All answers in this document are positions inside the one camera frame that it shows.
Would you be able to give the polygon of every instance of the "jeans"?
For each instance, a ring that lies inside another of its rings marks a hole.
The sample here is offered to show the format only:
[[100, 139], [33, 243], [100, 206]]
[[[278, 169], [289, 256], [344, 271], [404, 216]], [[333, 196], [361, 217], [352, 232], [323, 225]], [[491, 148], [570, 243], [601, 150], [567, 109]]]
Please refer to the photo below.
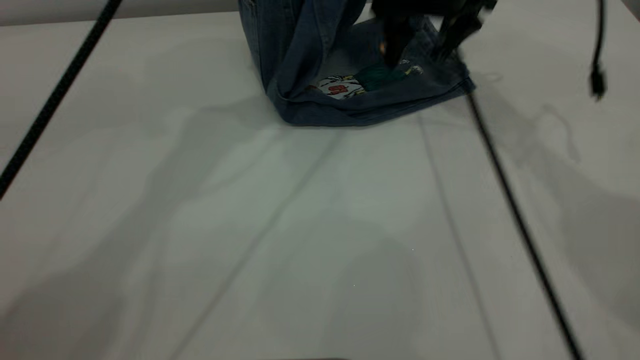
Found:
[[473, 88], [464, 64], [430, 56], [437, 32], [416, 36], [400, 64], [380, 54], [382, 25], [353, 25], [366, 0], [239, 0], [253, 62], [280, 116], [298, 126], [366, 126], [427, 108]]

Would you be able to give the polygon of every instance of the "cable connector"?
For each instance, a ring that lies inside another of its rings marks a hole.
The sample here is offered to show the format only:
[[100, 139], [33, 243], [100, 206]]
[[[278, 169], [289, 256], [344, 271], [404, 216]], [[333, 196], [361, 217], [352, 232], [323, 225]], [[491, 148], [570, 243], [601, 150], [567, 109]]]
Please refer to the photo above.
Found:
[[600, 101], [607, 91], [607, 83], [599, 64], [593, 65], [589, 79], [591, 80], [591, 96], [595, 97], [596, 101]]

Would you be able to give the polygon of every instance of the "black cord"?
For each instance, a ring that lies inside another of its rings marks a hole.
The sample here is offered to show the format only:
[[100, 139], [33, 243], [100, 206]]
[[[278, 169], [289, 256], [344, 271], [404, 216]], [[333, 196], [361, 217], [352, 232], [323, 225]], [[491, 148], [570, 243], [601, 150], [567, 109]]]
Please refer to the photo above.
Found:
[[474, 115], [474, 120], [476, 122], [478, 131], [480, 132], [481, 138], [483, 139], [484, 147], [489, 154], [489, 159], [491, 160], [491, 163], [493, 165], [493, 170], [499, 180], [502, 192], [507, 198], [509, 209], [511, 210], [513, 219], [516, 222], [518, 230], [520, 231], [520, 235], [524, 241], [524, 245], [527, 249], [527, 253], [529, 254], [529, 258], [531, 259], [531, 262], [536, 269], [538, 280], [542, 284], [549, 306], [551, 307], [553, 315], [556, 318], [556, 322], [560, 328], [561, 334], [563, 335], [564, 342], [566, 343], [566, 346], [568, 347], [573, 360], [584, 360], [582, 351], [580, 350], [580, 347], [578, 345], [578, 341], [576, 340], [571, 326], [566, 319], [566, 313], [562, 307], [562, 304], [560, 303], [560, 300], [558, 299], [558, 296], [556, 295], [556, 291], [554, 290], [550, 277], [549, 275], [547, 275], [545, 265], [541, 260], [541, 256], [539, 255], [538, 249], [536, 248], [536, 245], [532, 240], [531, 233], [524, 221], [522, 212], [520, 211], [518, 203], [515, 200], [513, 192], [511, 191], [507, 175], [504, 171], [502, 163], [500, 162], [497, 151], [495, 150], [491, 135], [489, 134], [489, 131], [484, 124], [484, 120], [482, 118], [482, 115], [480, 114], [480, 110], [478, 108], [477, 101], [473, 92], [467, 91], [467, 101], [469, 102], [472, 113]]
[[2, 200], [6, 191], [9, 189], [9, 186], [11, 186], [11, 183], [22, 168], [24, 162], [29, 157], [29, 154], [31, 154], [33, 147], [36, 145], [38, 139], [40, 139], [40, 136], [49, 124], [49, 121], [51, 121], [51, 118], [56, 113], [58, 106], [62, 103], [62, 100], [64, 100], [69, 88], [73, 85], [76, 77], [80, 73], [80, 70], [82, 70], [84, 64], [89, 58], [89, 55], [91, 55], [96, 44], [98, 44], [100, 37], [102, 37], [104, 30], [111, 22], [111, 19], [118, 10], [121, 2], [122, 0], [109, 0], [107, 5], [104, 6], [100, 16], [95, 21], [93, 28], [89, 31], [89, 34], [87, 34], [84, 39], [82, 46], [74, 56], [74, 59], [67, 67], [62, 78], [58, 81], [53, 92], [51, 92], [47, 102], [42, 106], [40, 113], [33, 121], [31, 128], [29, 128], [27, 135], [22, 139], [20, 146], [18, 146], [18, 149], [13, 154], [11, 160], [7, 163], [2, 175], [0, 175], [0, 200]]
[[596, 46], [593, 50], [593, 60], [591, 62], [591, 95], [600, 100], [607, 91], [607, 83], [604, 71], [600, 68], [600, 53], [602, 52], [602, 44], [604, 43], [604, 22], [605, 22], [605, 6], [604, 0], [598, 1], [598, 34], [596, 38]]

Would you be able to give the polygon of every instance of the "gray wall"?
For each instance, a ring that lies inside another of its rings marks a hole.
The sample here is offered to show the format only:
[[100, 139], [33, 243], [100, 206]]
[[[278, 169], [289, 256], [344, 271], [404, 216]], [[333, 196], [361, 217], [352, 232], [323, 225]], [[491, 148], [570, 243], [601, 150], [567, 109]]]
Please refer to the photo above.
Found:
[[[0, 26], [95, 19], [106, 0], [0, 0]], [[237, 0], [123, 0], [117, 17], [237, 10]]]

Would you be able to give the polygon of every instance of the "white tabletop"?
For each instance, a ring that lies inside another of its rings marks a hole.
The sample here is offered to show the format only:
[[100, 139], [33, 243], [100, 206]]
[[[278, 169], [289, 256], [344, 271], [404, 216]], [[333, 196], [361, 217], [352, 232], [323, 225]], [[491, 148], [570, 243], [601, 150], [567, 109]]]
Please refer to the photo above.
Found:
[[587, 358], [640, 359], [640, 22], [607, 1], [609, 91], [594, 102], [595, 10], [501, 1], [463, 48]]
[[236, 13], [115, 20], [0, 203], [0, 352], [566, 359], [470, 129], [292, 128]]
[[93, 22], [0, 26], [0, 168], [47, 100]]

